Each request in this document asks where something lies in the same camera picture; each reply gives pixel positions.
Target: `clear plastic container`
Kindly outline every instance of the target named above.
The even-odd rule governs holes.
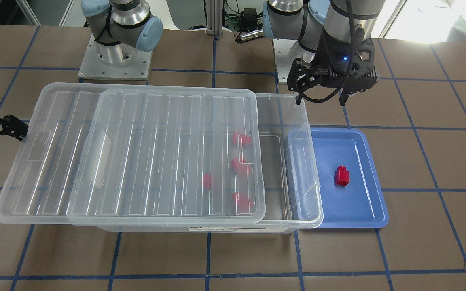
[[[135,232],[316,227],[305,106],[242,89],[48,85],[3,187],[0,221]]]

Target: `black rubber seal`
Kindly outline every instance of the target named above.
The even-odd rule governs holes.
[[[332,8],[337,13],[339,13],[342,16],[348,18],[348,12],[346,12],[343,9],[339,8],[339,6],[335,5],[335,3],[333,1],[330,2],[330,5],[332,6]],[[371,14],[371,15],[353,14],[353,16],[354,16],[354,19],[358,19],[358,20],[370,20],[370,19],[373,19],[373,18],[377,18],[377,16],[379,16],[379,13],[375,13],[375,14]]]
[[[298,40],[303,39],[305,31],[307,30],[307,18],[309,18],[309,8],[307,5],[303,5],[303,24],[301,24],[301,31],[299,32]]]
[[[150,13],[150,11],[148,12],[148,15],[145,17],[145,19],[143,19],[140,23],[137,23],[137,24],[133,24],[133,25],[123,25],[123,24],[119,24],[118,22],[114,22],[117,26],[120,26],[121,28],[124,28],[126,30],[133,30],[135,28],[138,28],[138,27],[141,27],[141,26],[144,26],[146,22],[148,22],[148,19],[150,19],[150,16],[152,15],[152,13]]]
[[[122,42],[121,41],[115,41],[115,42],[101,42],[99,40],[97,40],[96,42],[98,42],[99,44],[101,44],[102,46],[117,46],[118,44],[121,44]]]
[[[268,1],[267,1],[267,7],[268,7],[272,12],[274,12],[274,13],[276,13],[276,14],[279,14],[279,15],[286,15],[286,16],[296,15],[296,14],[298,14],[298,13],[301,12],[301,9],[303,9],[303,8],[300,8],[300,9],[298,9],[298,10],[296,10],[296,11],[292,11],[292,12],[279,11],[278,9],[272,7],[272,5],[271,5]]]
[[[111,0],[111,3],[112,3],[112,6],[115,8],[115,9],[118,9],[119,11],[129,11],[133,8],[136,8],[138,5],[139,5],[139,2],[141,0],[132,0],[131,2],[127,3],[127,4],[116,4],[115,2],[113,2]]]
[[[312,48],[307,48],[305,45],[303,45],[301,43],[301,39],[298,39],[298,44],[299,44],[300,48],[304,49],[305,51],[316,53],[316,50],[313,50]]]

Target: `blue tray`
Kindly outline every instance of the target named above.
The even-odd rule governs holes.
[[[324,212],[319,227],[383,227],[388,211],[368,146],[357,129],[312,128]],[[337,167],[350,172],[350,183],[337,186]]]

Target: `brown table surface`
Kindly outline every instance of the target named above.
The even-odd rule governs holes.
[[[44,86],[78,82],[90,33],[0,26],[0,116],[29,120]],[[0,290],[466,290],[466,43],[375,46],[374,88],[346,108],[332,100],[307,112],[313,125],[368,137],[390,214],[384,228],[165,234],[0,224]],[[148,84],[287,93],[272,50],[270,39],[238,45],[231,33],[214,41],[163,31]],[[0,137],[0,190],[18,147]]]

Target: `red object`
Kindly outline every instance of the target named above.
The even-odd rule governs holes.
[[[241,134],[239,135],[237,131],[233,132],[233,140],[231,142],[233,144],[238,144],[238,141],[240,140],[240,145],[241,146],[247,146],[251,144],[251,137],[246,135],[246,134]]]
[[[335,184],[340,186],[346,186],[350,182],[350,172],[346,170],[345,166],[337,167],[335,171]]]
[[[246,164],[246,161],[244,161],[244,158],[241,158],[240,160],[238,157],[233,158],[233,160],[231,160],[231,167],[239,175],[247,176],[249,173],[251,173],[251,165]]]
[[[207,191],[213,187],[213,180],[210,174],[204,174],[204,176],[202,176],[202,187]]]
[[[234,193],[231,198],[235,201],[235,206],[241,213],[248,213],[249,209],[255,204],[249,199],[247,194]]]

